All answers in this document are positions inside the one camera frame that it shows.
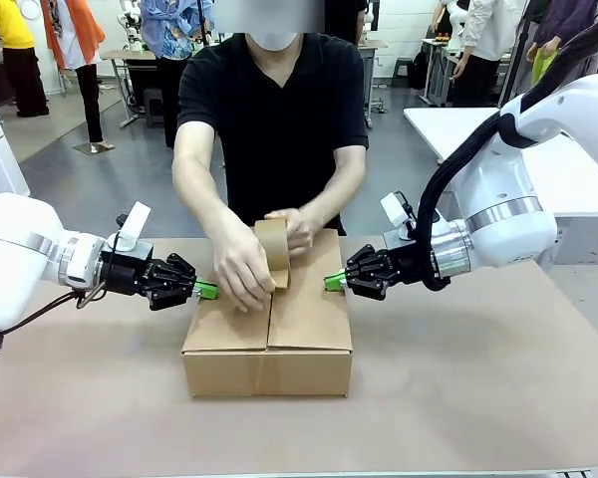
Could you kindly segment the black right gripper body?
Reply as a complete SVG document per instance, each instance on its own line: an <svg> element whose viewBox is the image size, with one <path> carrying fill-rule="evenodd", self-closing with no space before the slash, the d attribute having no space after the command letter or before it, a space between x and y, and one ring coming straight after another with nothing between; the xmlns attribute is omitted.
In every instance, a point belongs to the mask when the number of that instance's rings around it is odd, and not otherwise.
<svg viewBox="0 0 598 478"><path fill-rule="evenodd" d="M384 241L392 267L390 271L392 282L406 285L421 282L423 280L422 265L416 241L402 239L398 231L386 232Z"/></svg>

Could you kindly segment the brown cardboard box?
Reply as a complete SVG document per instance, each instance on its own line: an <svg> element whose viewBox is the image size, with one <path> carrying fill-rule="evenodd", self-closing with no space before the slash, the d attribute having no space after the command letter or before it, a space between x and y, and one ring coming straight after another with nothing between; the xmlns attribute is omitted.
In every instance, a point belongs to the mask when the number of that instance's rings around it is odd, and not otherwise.
<svg viewBox="0 0 598 478"><path fill-rule="evenodd" d="M353 347L346 298L323 284L341 266L338 233L323 229L309 253L292 260L290 284L276 290L267 310L201 301L182 347L190 395L347 395Z"/></svg>

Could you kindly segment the brown packing tape roll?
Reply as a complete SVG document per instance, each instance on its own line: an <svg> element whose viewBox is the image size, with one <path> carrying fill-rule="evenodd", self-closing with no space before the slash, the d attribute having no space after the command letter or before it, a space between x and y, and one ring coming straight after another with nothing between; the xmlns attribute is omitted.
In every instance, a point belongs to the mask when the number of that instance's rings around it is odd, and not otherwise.
<svg viewBox="0 0 598 478"><path fill-rule="evenodd" d="M261 243L276 289L287 289L290 283L290 257L284 218L255 222L254 233Z"/></svg>

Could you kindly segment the person's right forearm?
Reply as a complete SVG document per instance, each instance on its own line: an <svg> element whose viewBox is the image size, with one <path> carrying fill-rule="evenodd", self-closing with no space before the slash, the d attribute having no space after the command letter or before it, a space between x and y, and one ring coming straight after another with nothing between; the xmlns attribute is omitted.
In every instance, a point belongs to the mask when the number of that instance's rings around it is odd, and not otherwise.
<svg viewBox="0 0 598 478"><path fill-rule="evenodd" d="M205 235L221 247L248 242L252 231L221 200L210 172L212 143L177 141L172 165L173 185Z"/></svg>

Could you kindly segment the person's left forearm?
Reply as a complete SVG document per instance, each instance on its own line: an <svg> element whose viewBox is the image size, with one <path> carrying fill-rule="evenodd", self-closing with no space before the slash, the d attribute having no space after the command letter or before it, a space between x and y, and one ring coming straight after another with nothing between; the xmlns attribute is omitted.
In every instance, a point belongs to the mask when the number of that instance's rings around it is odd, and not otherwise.
<svg viewBox="0 0 598 478"><path fill-rule="evenodd" d="M300 209L301 231L312 237L335 218L358 192L366 173L366 149L360 145L334 151L335 172L323 191Z"/></svg>

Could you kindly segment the person's right hand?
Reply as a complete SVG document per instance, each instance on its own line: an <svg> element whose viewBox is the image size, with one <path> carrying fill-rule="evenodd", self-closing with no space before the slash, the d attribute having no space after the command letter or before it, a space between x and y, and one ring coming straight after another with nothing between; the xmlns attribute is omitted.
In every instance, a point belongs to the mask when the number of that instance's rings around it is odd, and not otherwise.
<svg viewBox="0 0 598 478"><path fill-rule="evenodd" d="M215 277L222 291L241 311L264 309L276 284L265 251L246 229L212 240Z"/></svg>

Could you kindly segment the flat floor plate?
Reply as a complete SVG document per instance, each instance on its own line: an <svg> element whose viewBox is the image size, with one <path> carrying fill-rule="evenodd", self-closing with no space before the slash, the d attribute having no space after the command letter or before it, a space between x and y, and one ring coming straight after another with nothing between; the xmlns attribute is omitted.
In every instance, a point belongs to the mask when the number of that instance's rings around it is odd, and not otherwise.
<svg viewBox="0 0 598 478"><path fill-rule="evenodd" d="M113 150L115 146L107 141L96 143L82 143L74 146L74 150L87 156L97 155L103 152Z"/></svg>

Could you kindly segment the person in black shirt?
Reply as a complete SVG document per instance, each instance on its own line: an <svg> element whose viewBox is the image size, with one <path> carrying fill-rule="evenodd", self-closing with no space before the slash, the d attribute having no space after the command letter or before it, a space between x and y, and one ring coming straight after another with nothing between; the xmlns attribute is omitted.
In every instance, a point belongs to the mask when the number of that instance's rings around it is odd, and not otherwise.
<svg viewBox="0 0 598 478"><path fill-rule="evenodd" d="M212 143L218 194L249 228L321 193L336 149L367 151L363 62L352 43L326 33L333 2L350 0L233 0L233 34L182 74L176 141ZM298 36L268 52L252 41L258 32Z"/></svg>

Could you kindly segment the small grey stool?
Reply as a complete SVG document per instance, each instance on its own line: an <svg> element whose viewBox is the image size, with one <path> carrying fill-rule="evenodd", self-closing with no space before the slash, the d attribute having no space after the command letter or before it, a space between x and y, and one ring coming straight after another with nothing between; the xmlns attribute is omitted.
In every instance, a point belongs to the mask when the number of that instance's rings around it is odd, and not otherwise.
<svg viewBox="0 0 598 478"><path fill-rule="evenodd" d="M412 58L398 58L396 60L390 83L393 89L407 89L412 86L410 71L413 69L413 61Z"/></svg>

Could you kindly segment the black stand pole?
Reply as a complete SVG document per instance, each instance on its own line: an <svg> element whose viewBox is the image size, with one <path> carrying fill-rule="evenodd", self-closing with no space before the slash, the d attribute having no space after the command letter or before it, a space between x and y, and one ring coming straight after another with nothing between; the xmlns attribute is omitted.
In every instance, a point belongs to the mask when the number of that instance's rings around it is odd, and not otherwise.
<svg viewBox="0 0 598 478"><path fill-rule="evenodd" d="M519 69L522 51L527 42L529 23L535 10L537 0L526 0L524 13L518 24L516 41L512 49L507 72L497 106L502 108L510 99L514 90L514 82Z"/></svg>

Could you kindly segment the person in blue patterned shirt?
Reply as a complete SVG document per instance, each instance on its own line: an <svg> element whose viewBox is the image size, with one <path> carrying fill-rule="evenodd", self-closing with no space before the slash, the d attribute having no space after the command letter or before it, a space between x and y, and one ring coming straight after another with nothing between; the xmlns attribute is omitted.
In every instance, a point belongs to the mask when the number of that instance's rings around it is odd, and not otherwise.
<svg viewBox="0 0 598 478"><path fill-rule="evenodd" d="M214 6L210 27L214 27ZM179 115L179 84L193 53L198 27L196 0L142 0L142 36L156 57L163 101L165 145L174 147Z"/></svg>

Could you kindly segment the person in white jacket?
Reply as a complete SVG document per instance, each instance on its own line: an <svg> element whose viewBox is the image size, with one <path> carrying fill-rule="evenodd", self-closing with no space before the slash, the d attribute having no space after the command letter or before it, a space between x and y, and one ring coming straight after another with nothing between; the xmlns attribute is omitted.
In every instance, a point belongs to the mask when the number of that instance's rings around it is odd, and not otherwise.
<svg viewBox="0 0 598 478"><path fill-rule="evenodd" d="M503 55L514 45L525 0L470 0L463 52L453 72L452 106L482 108Z"/></svg>

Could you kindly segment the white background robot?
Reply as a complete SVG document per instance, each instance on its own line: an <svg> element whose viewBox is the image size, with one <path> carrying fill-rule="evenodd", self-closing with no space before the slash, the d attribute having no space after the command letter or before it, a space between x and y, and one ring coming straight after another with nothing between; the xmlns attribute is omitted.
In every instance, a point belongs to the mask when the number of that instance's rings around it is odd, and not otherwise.
<svg viewBox="0 0 598 478"><path fill-rule="evenodd" d="M458 6L458 0L442 0L449 14L452 27L451 36L447 44L450 53L457 54L461 49L461 34L468 11Z"/></svg>

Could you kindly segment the person in orange garment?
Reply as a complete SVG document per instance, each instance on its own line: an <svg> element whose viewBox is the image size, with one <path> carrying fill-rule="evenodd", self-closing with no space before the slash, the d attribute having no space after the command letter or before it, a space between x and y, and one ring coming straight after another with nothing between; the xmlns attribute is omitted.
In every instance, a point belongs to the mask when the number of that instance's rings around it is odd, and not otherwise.
<svg viewBox="0 0 598 478"><path fill-rule="evenodd" d="M75 73L84 105L89 142L104 142L97 79L106 36L87 0L40 0L48 49L60 71Z"/></svg>

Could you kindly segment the black tripod pole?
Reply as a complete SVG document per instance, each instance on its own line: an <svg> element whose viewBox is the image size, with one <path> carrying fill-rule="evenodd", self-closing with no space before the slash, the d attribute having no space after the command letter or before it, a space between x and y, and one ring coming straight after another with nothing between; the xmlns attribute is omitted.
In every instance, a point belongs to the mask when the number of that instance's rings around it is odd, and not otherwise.
<svg viewBox="0 0 598 478"><path fill-rule="evenodd" d="M200 43L203 47L207 47L212 42L211 35L211 17L214 0L196 0L198 27L193 34L193 39L196 43Z"/></svg>

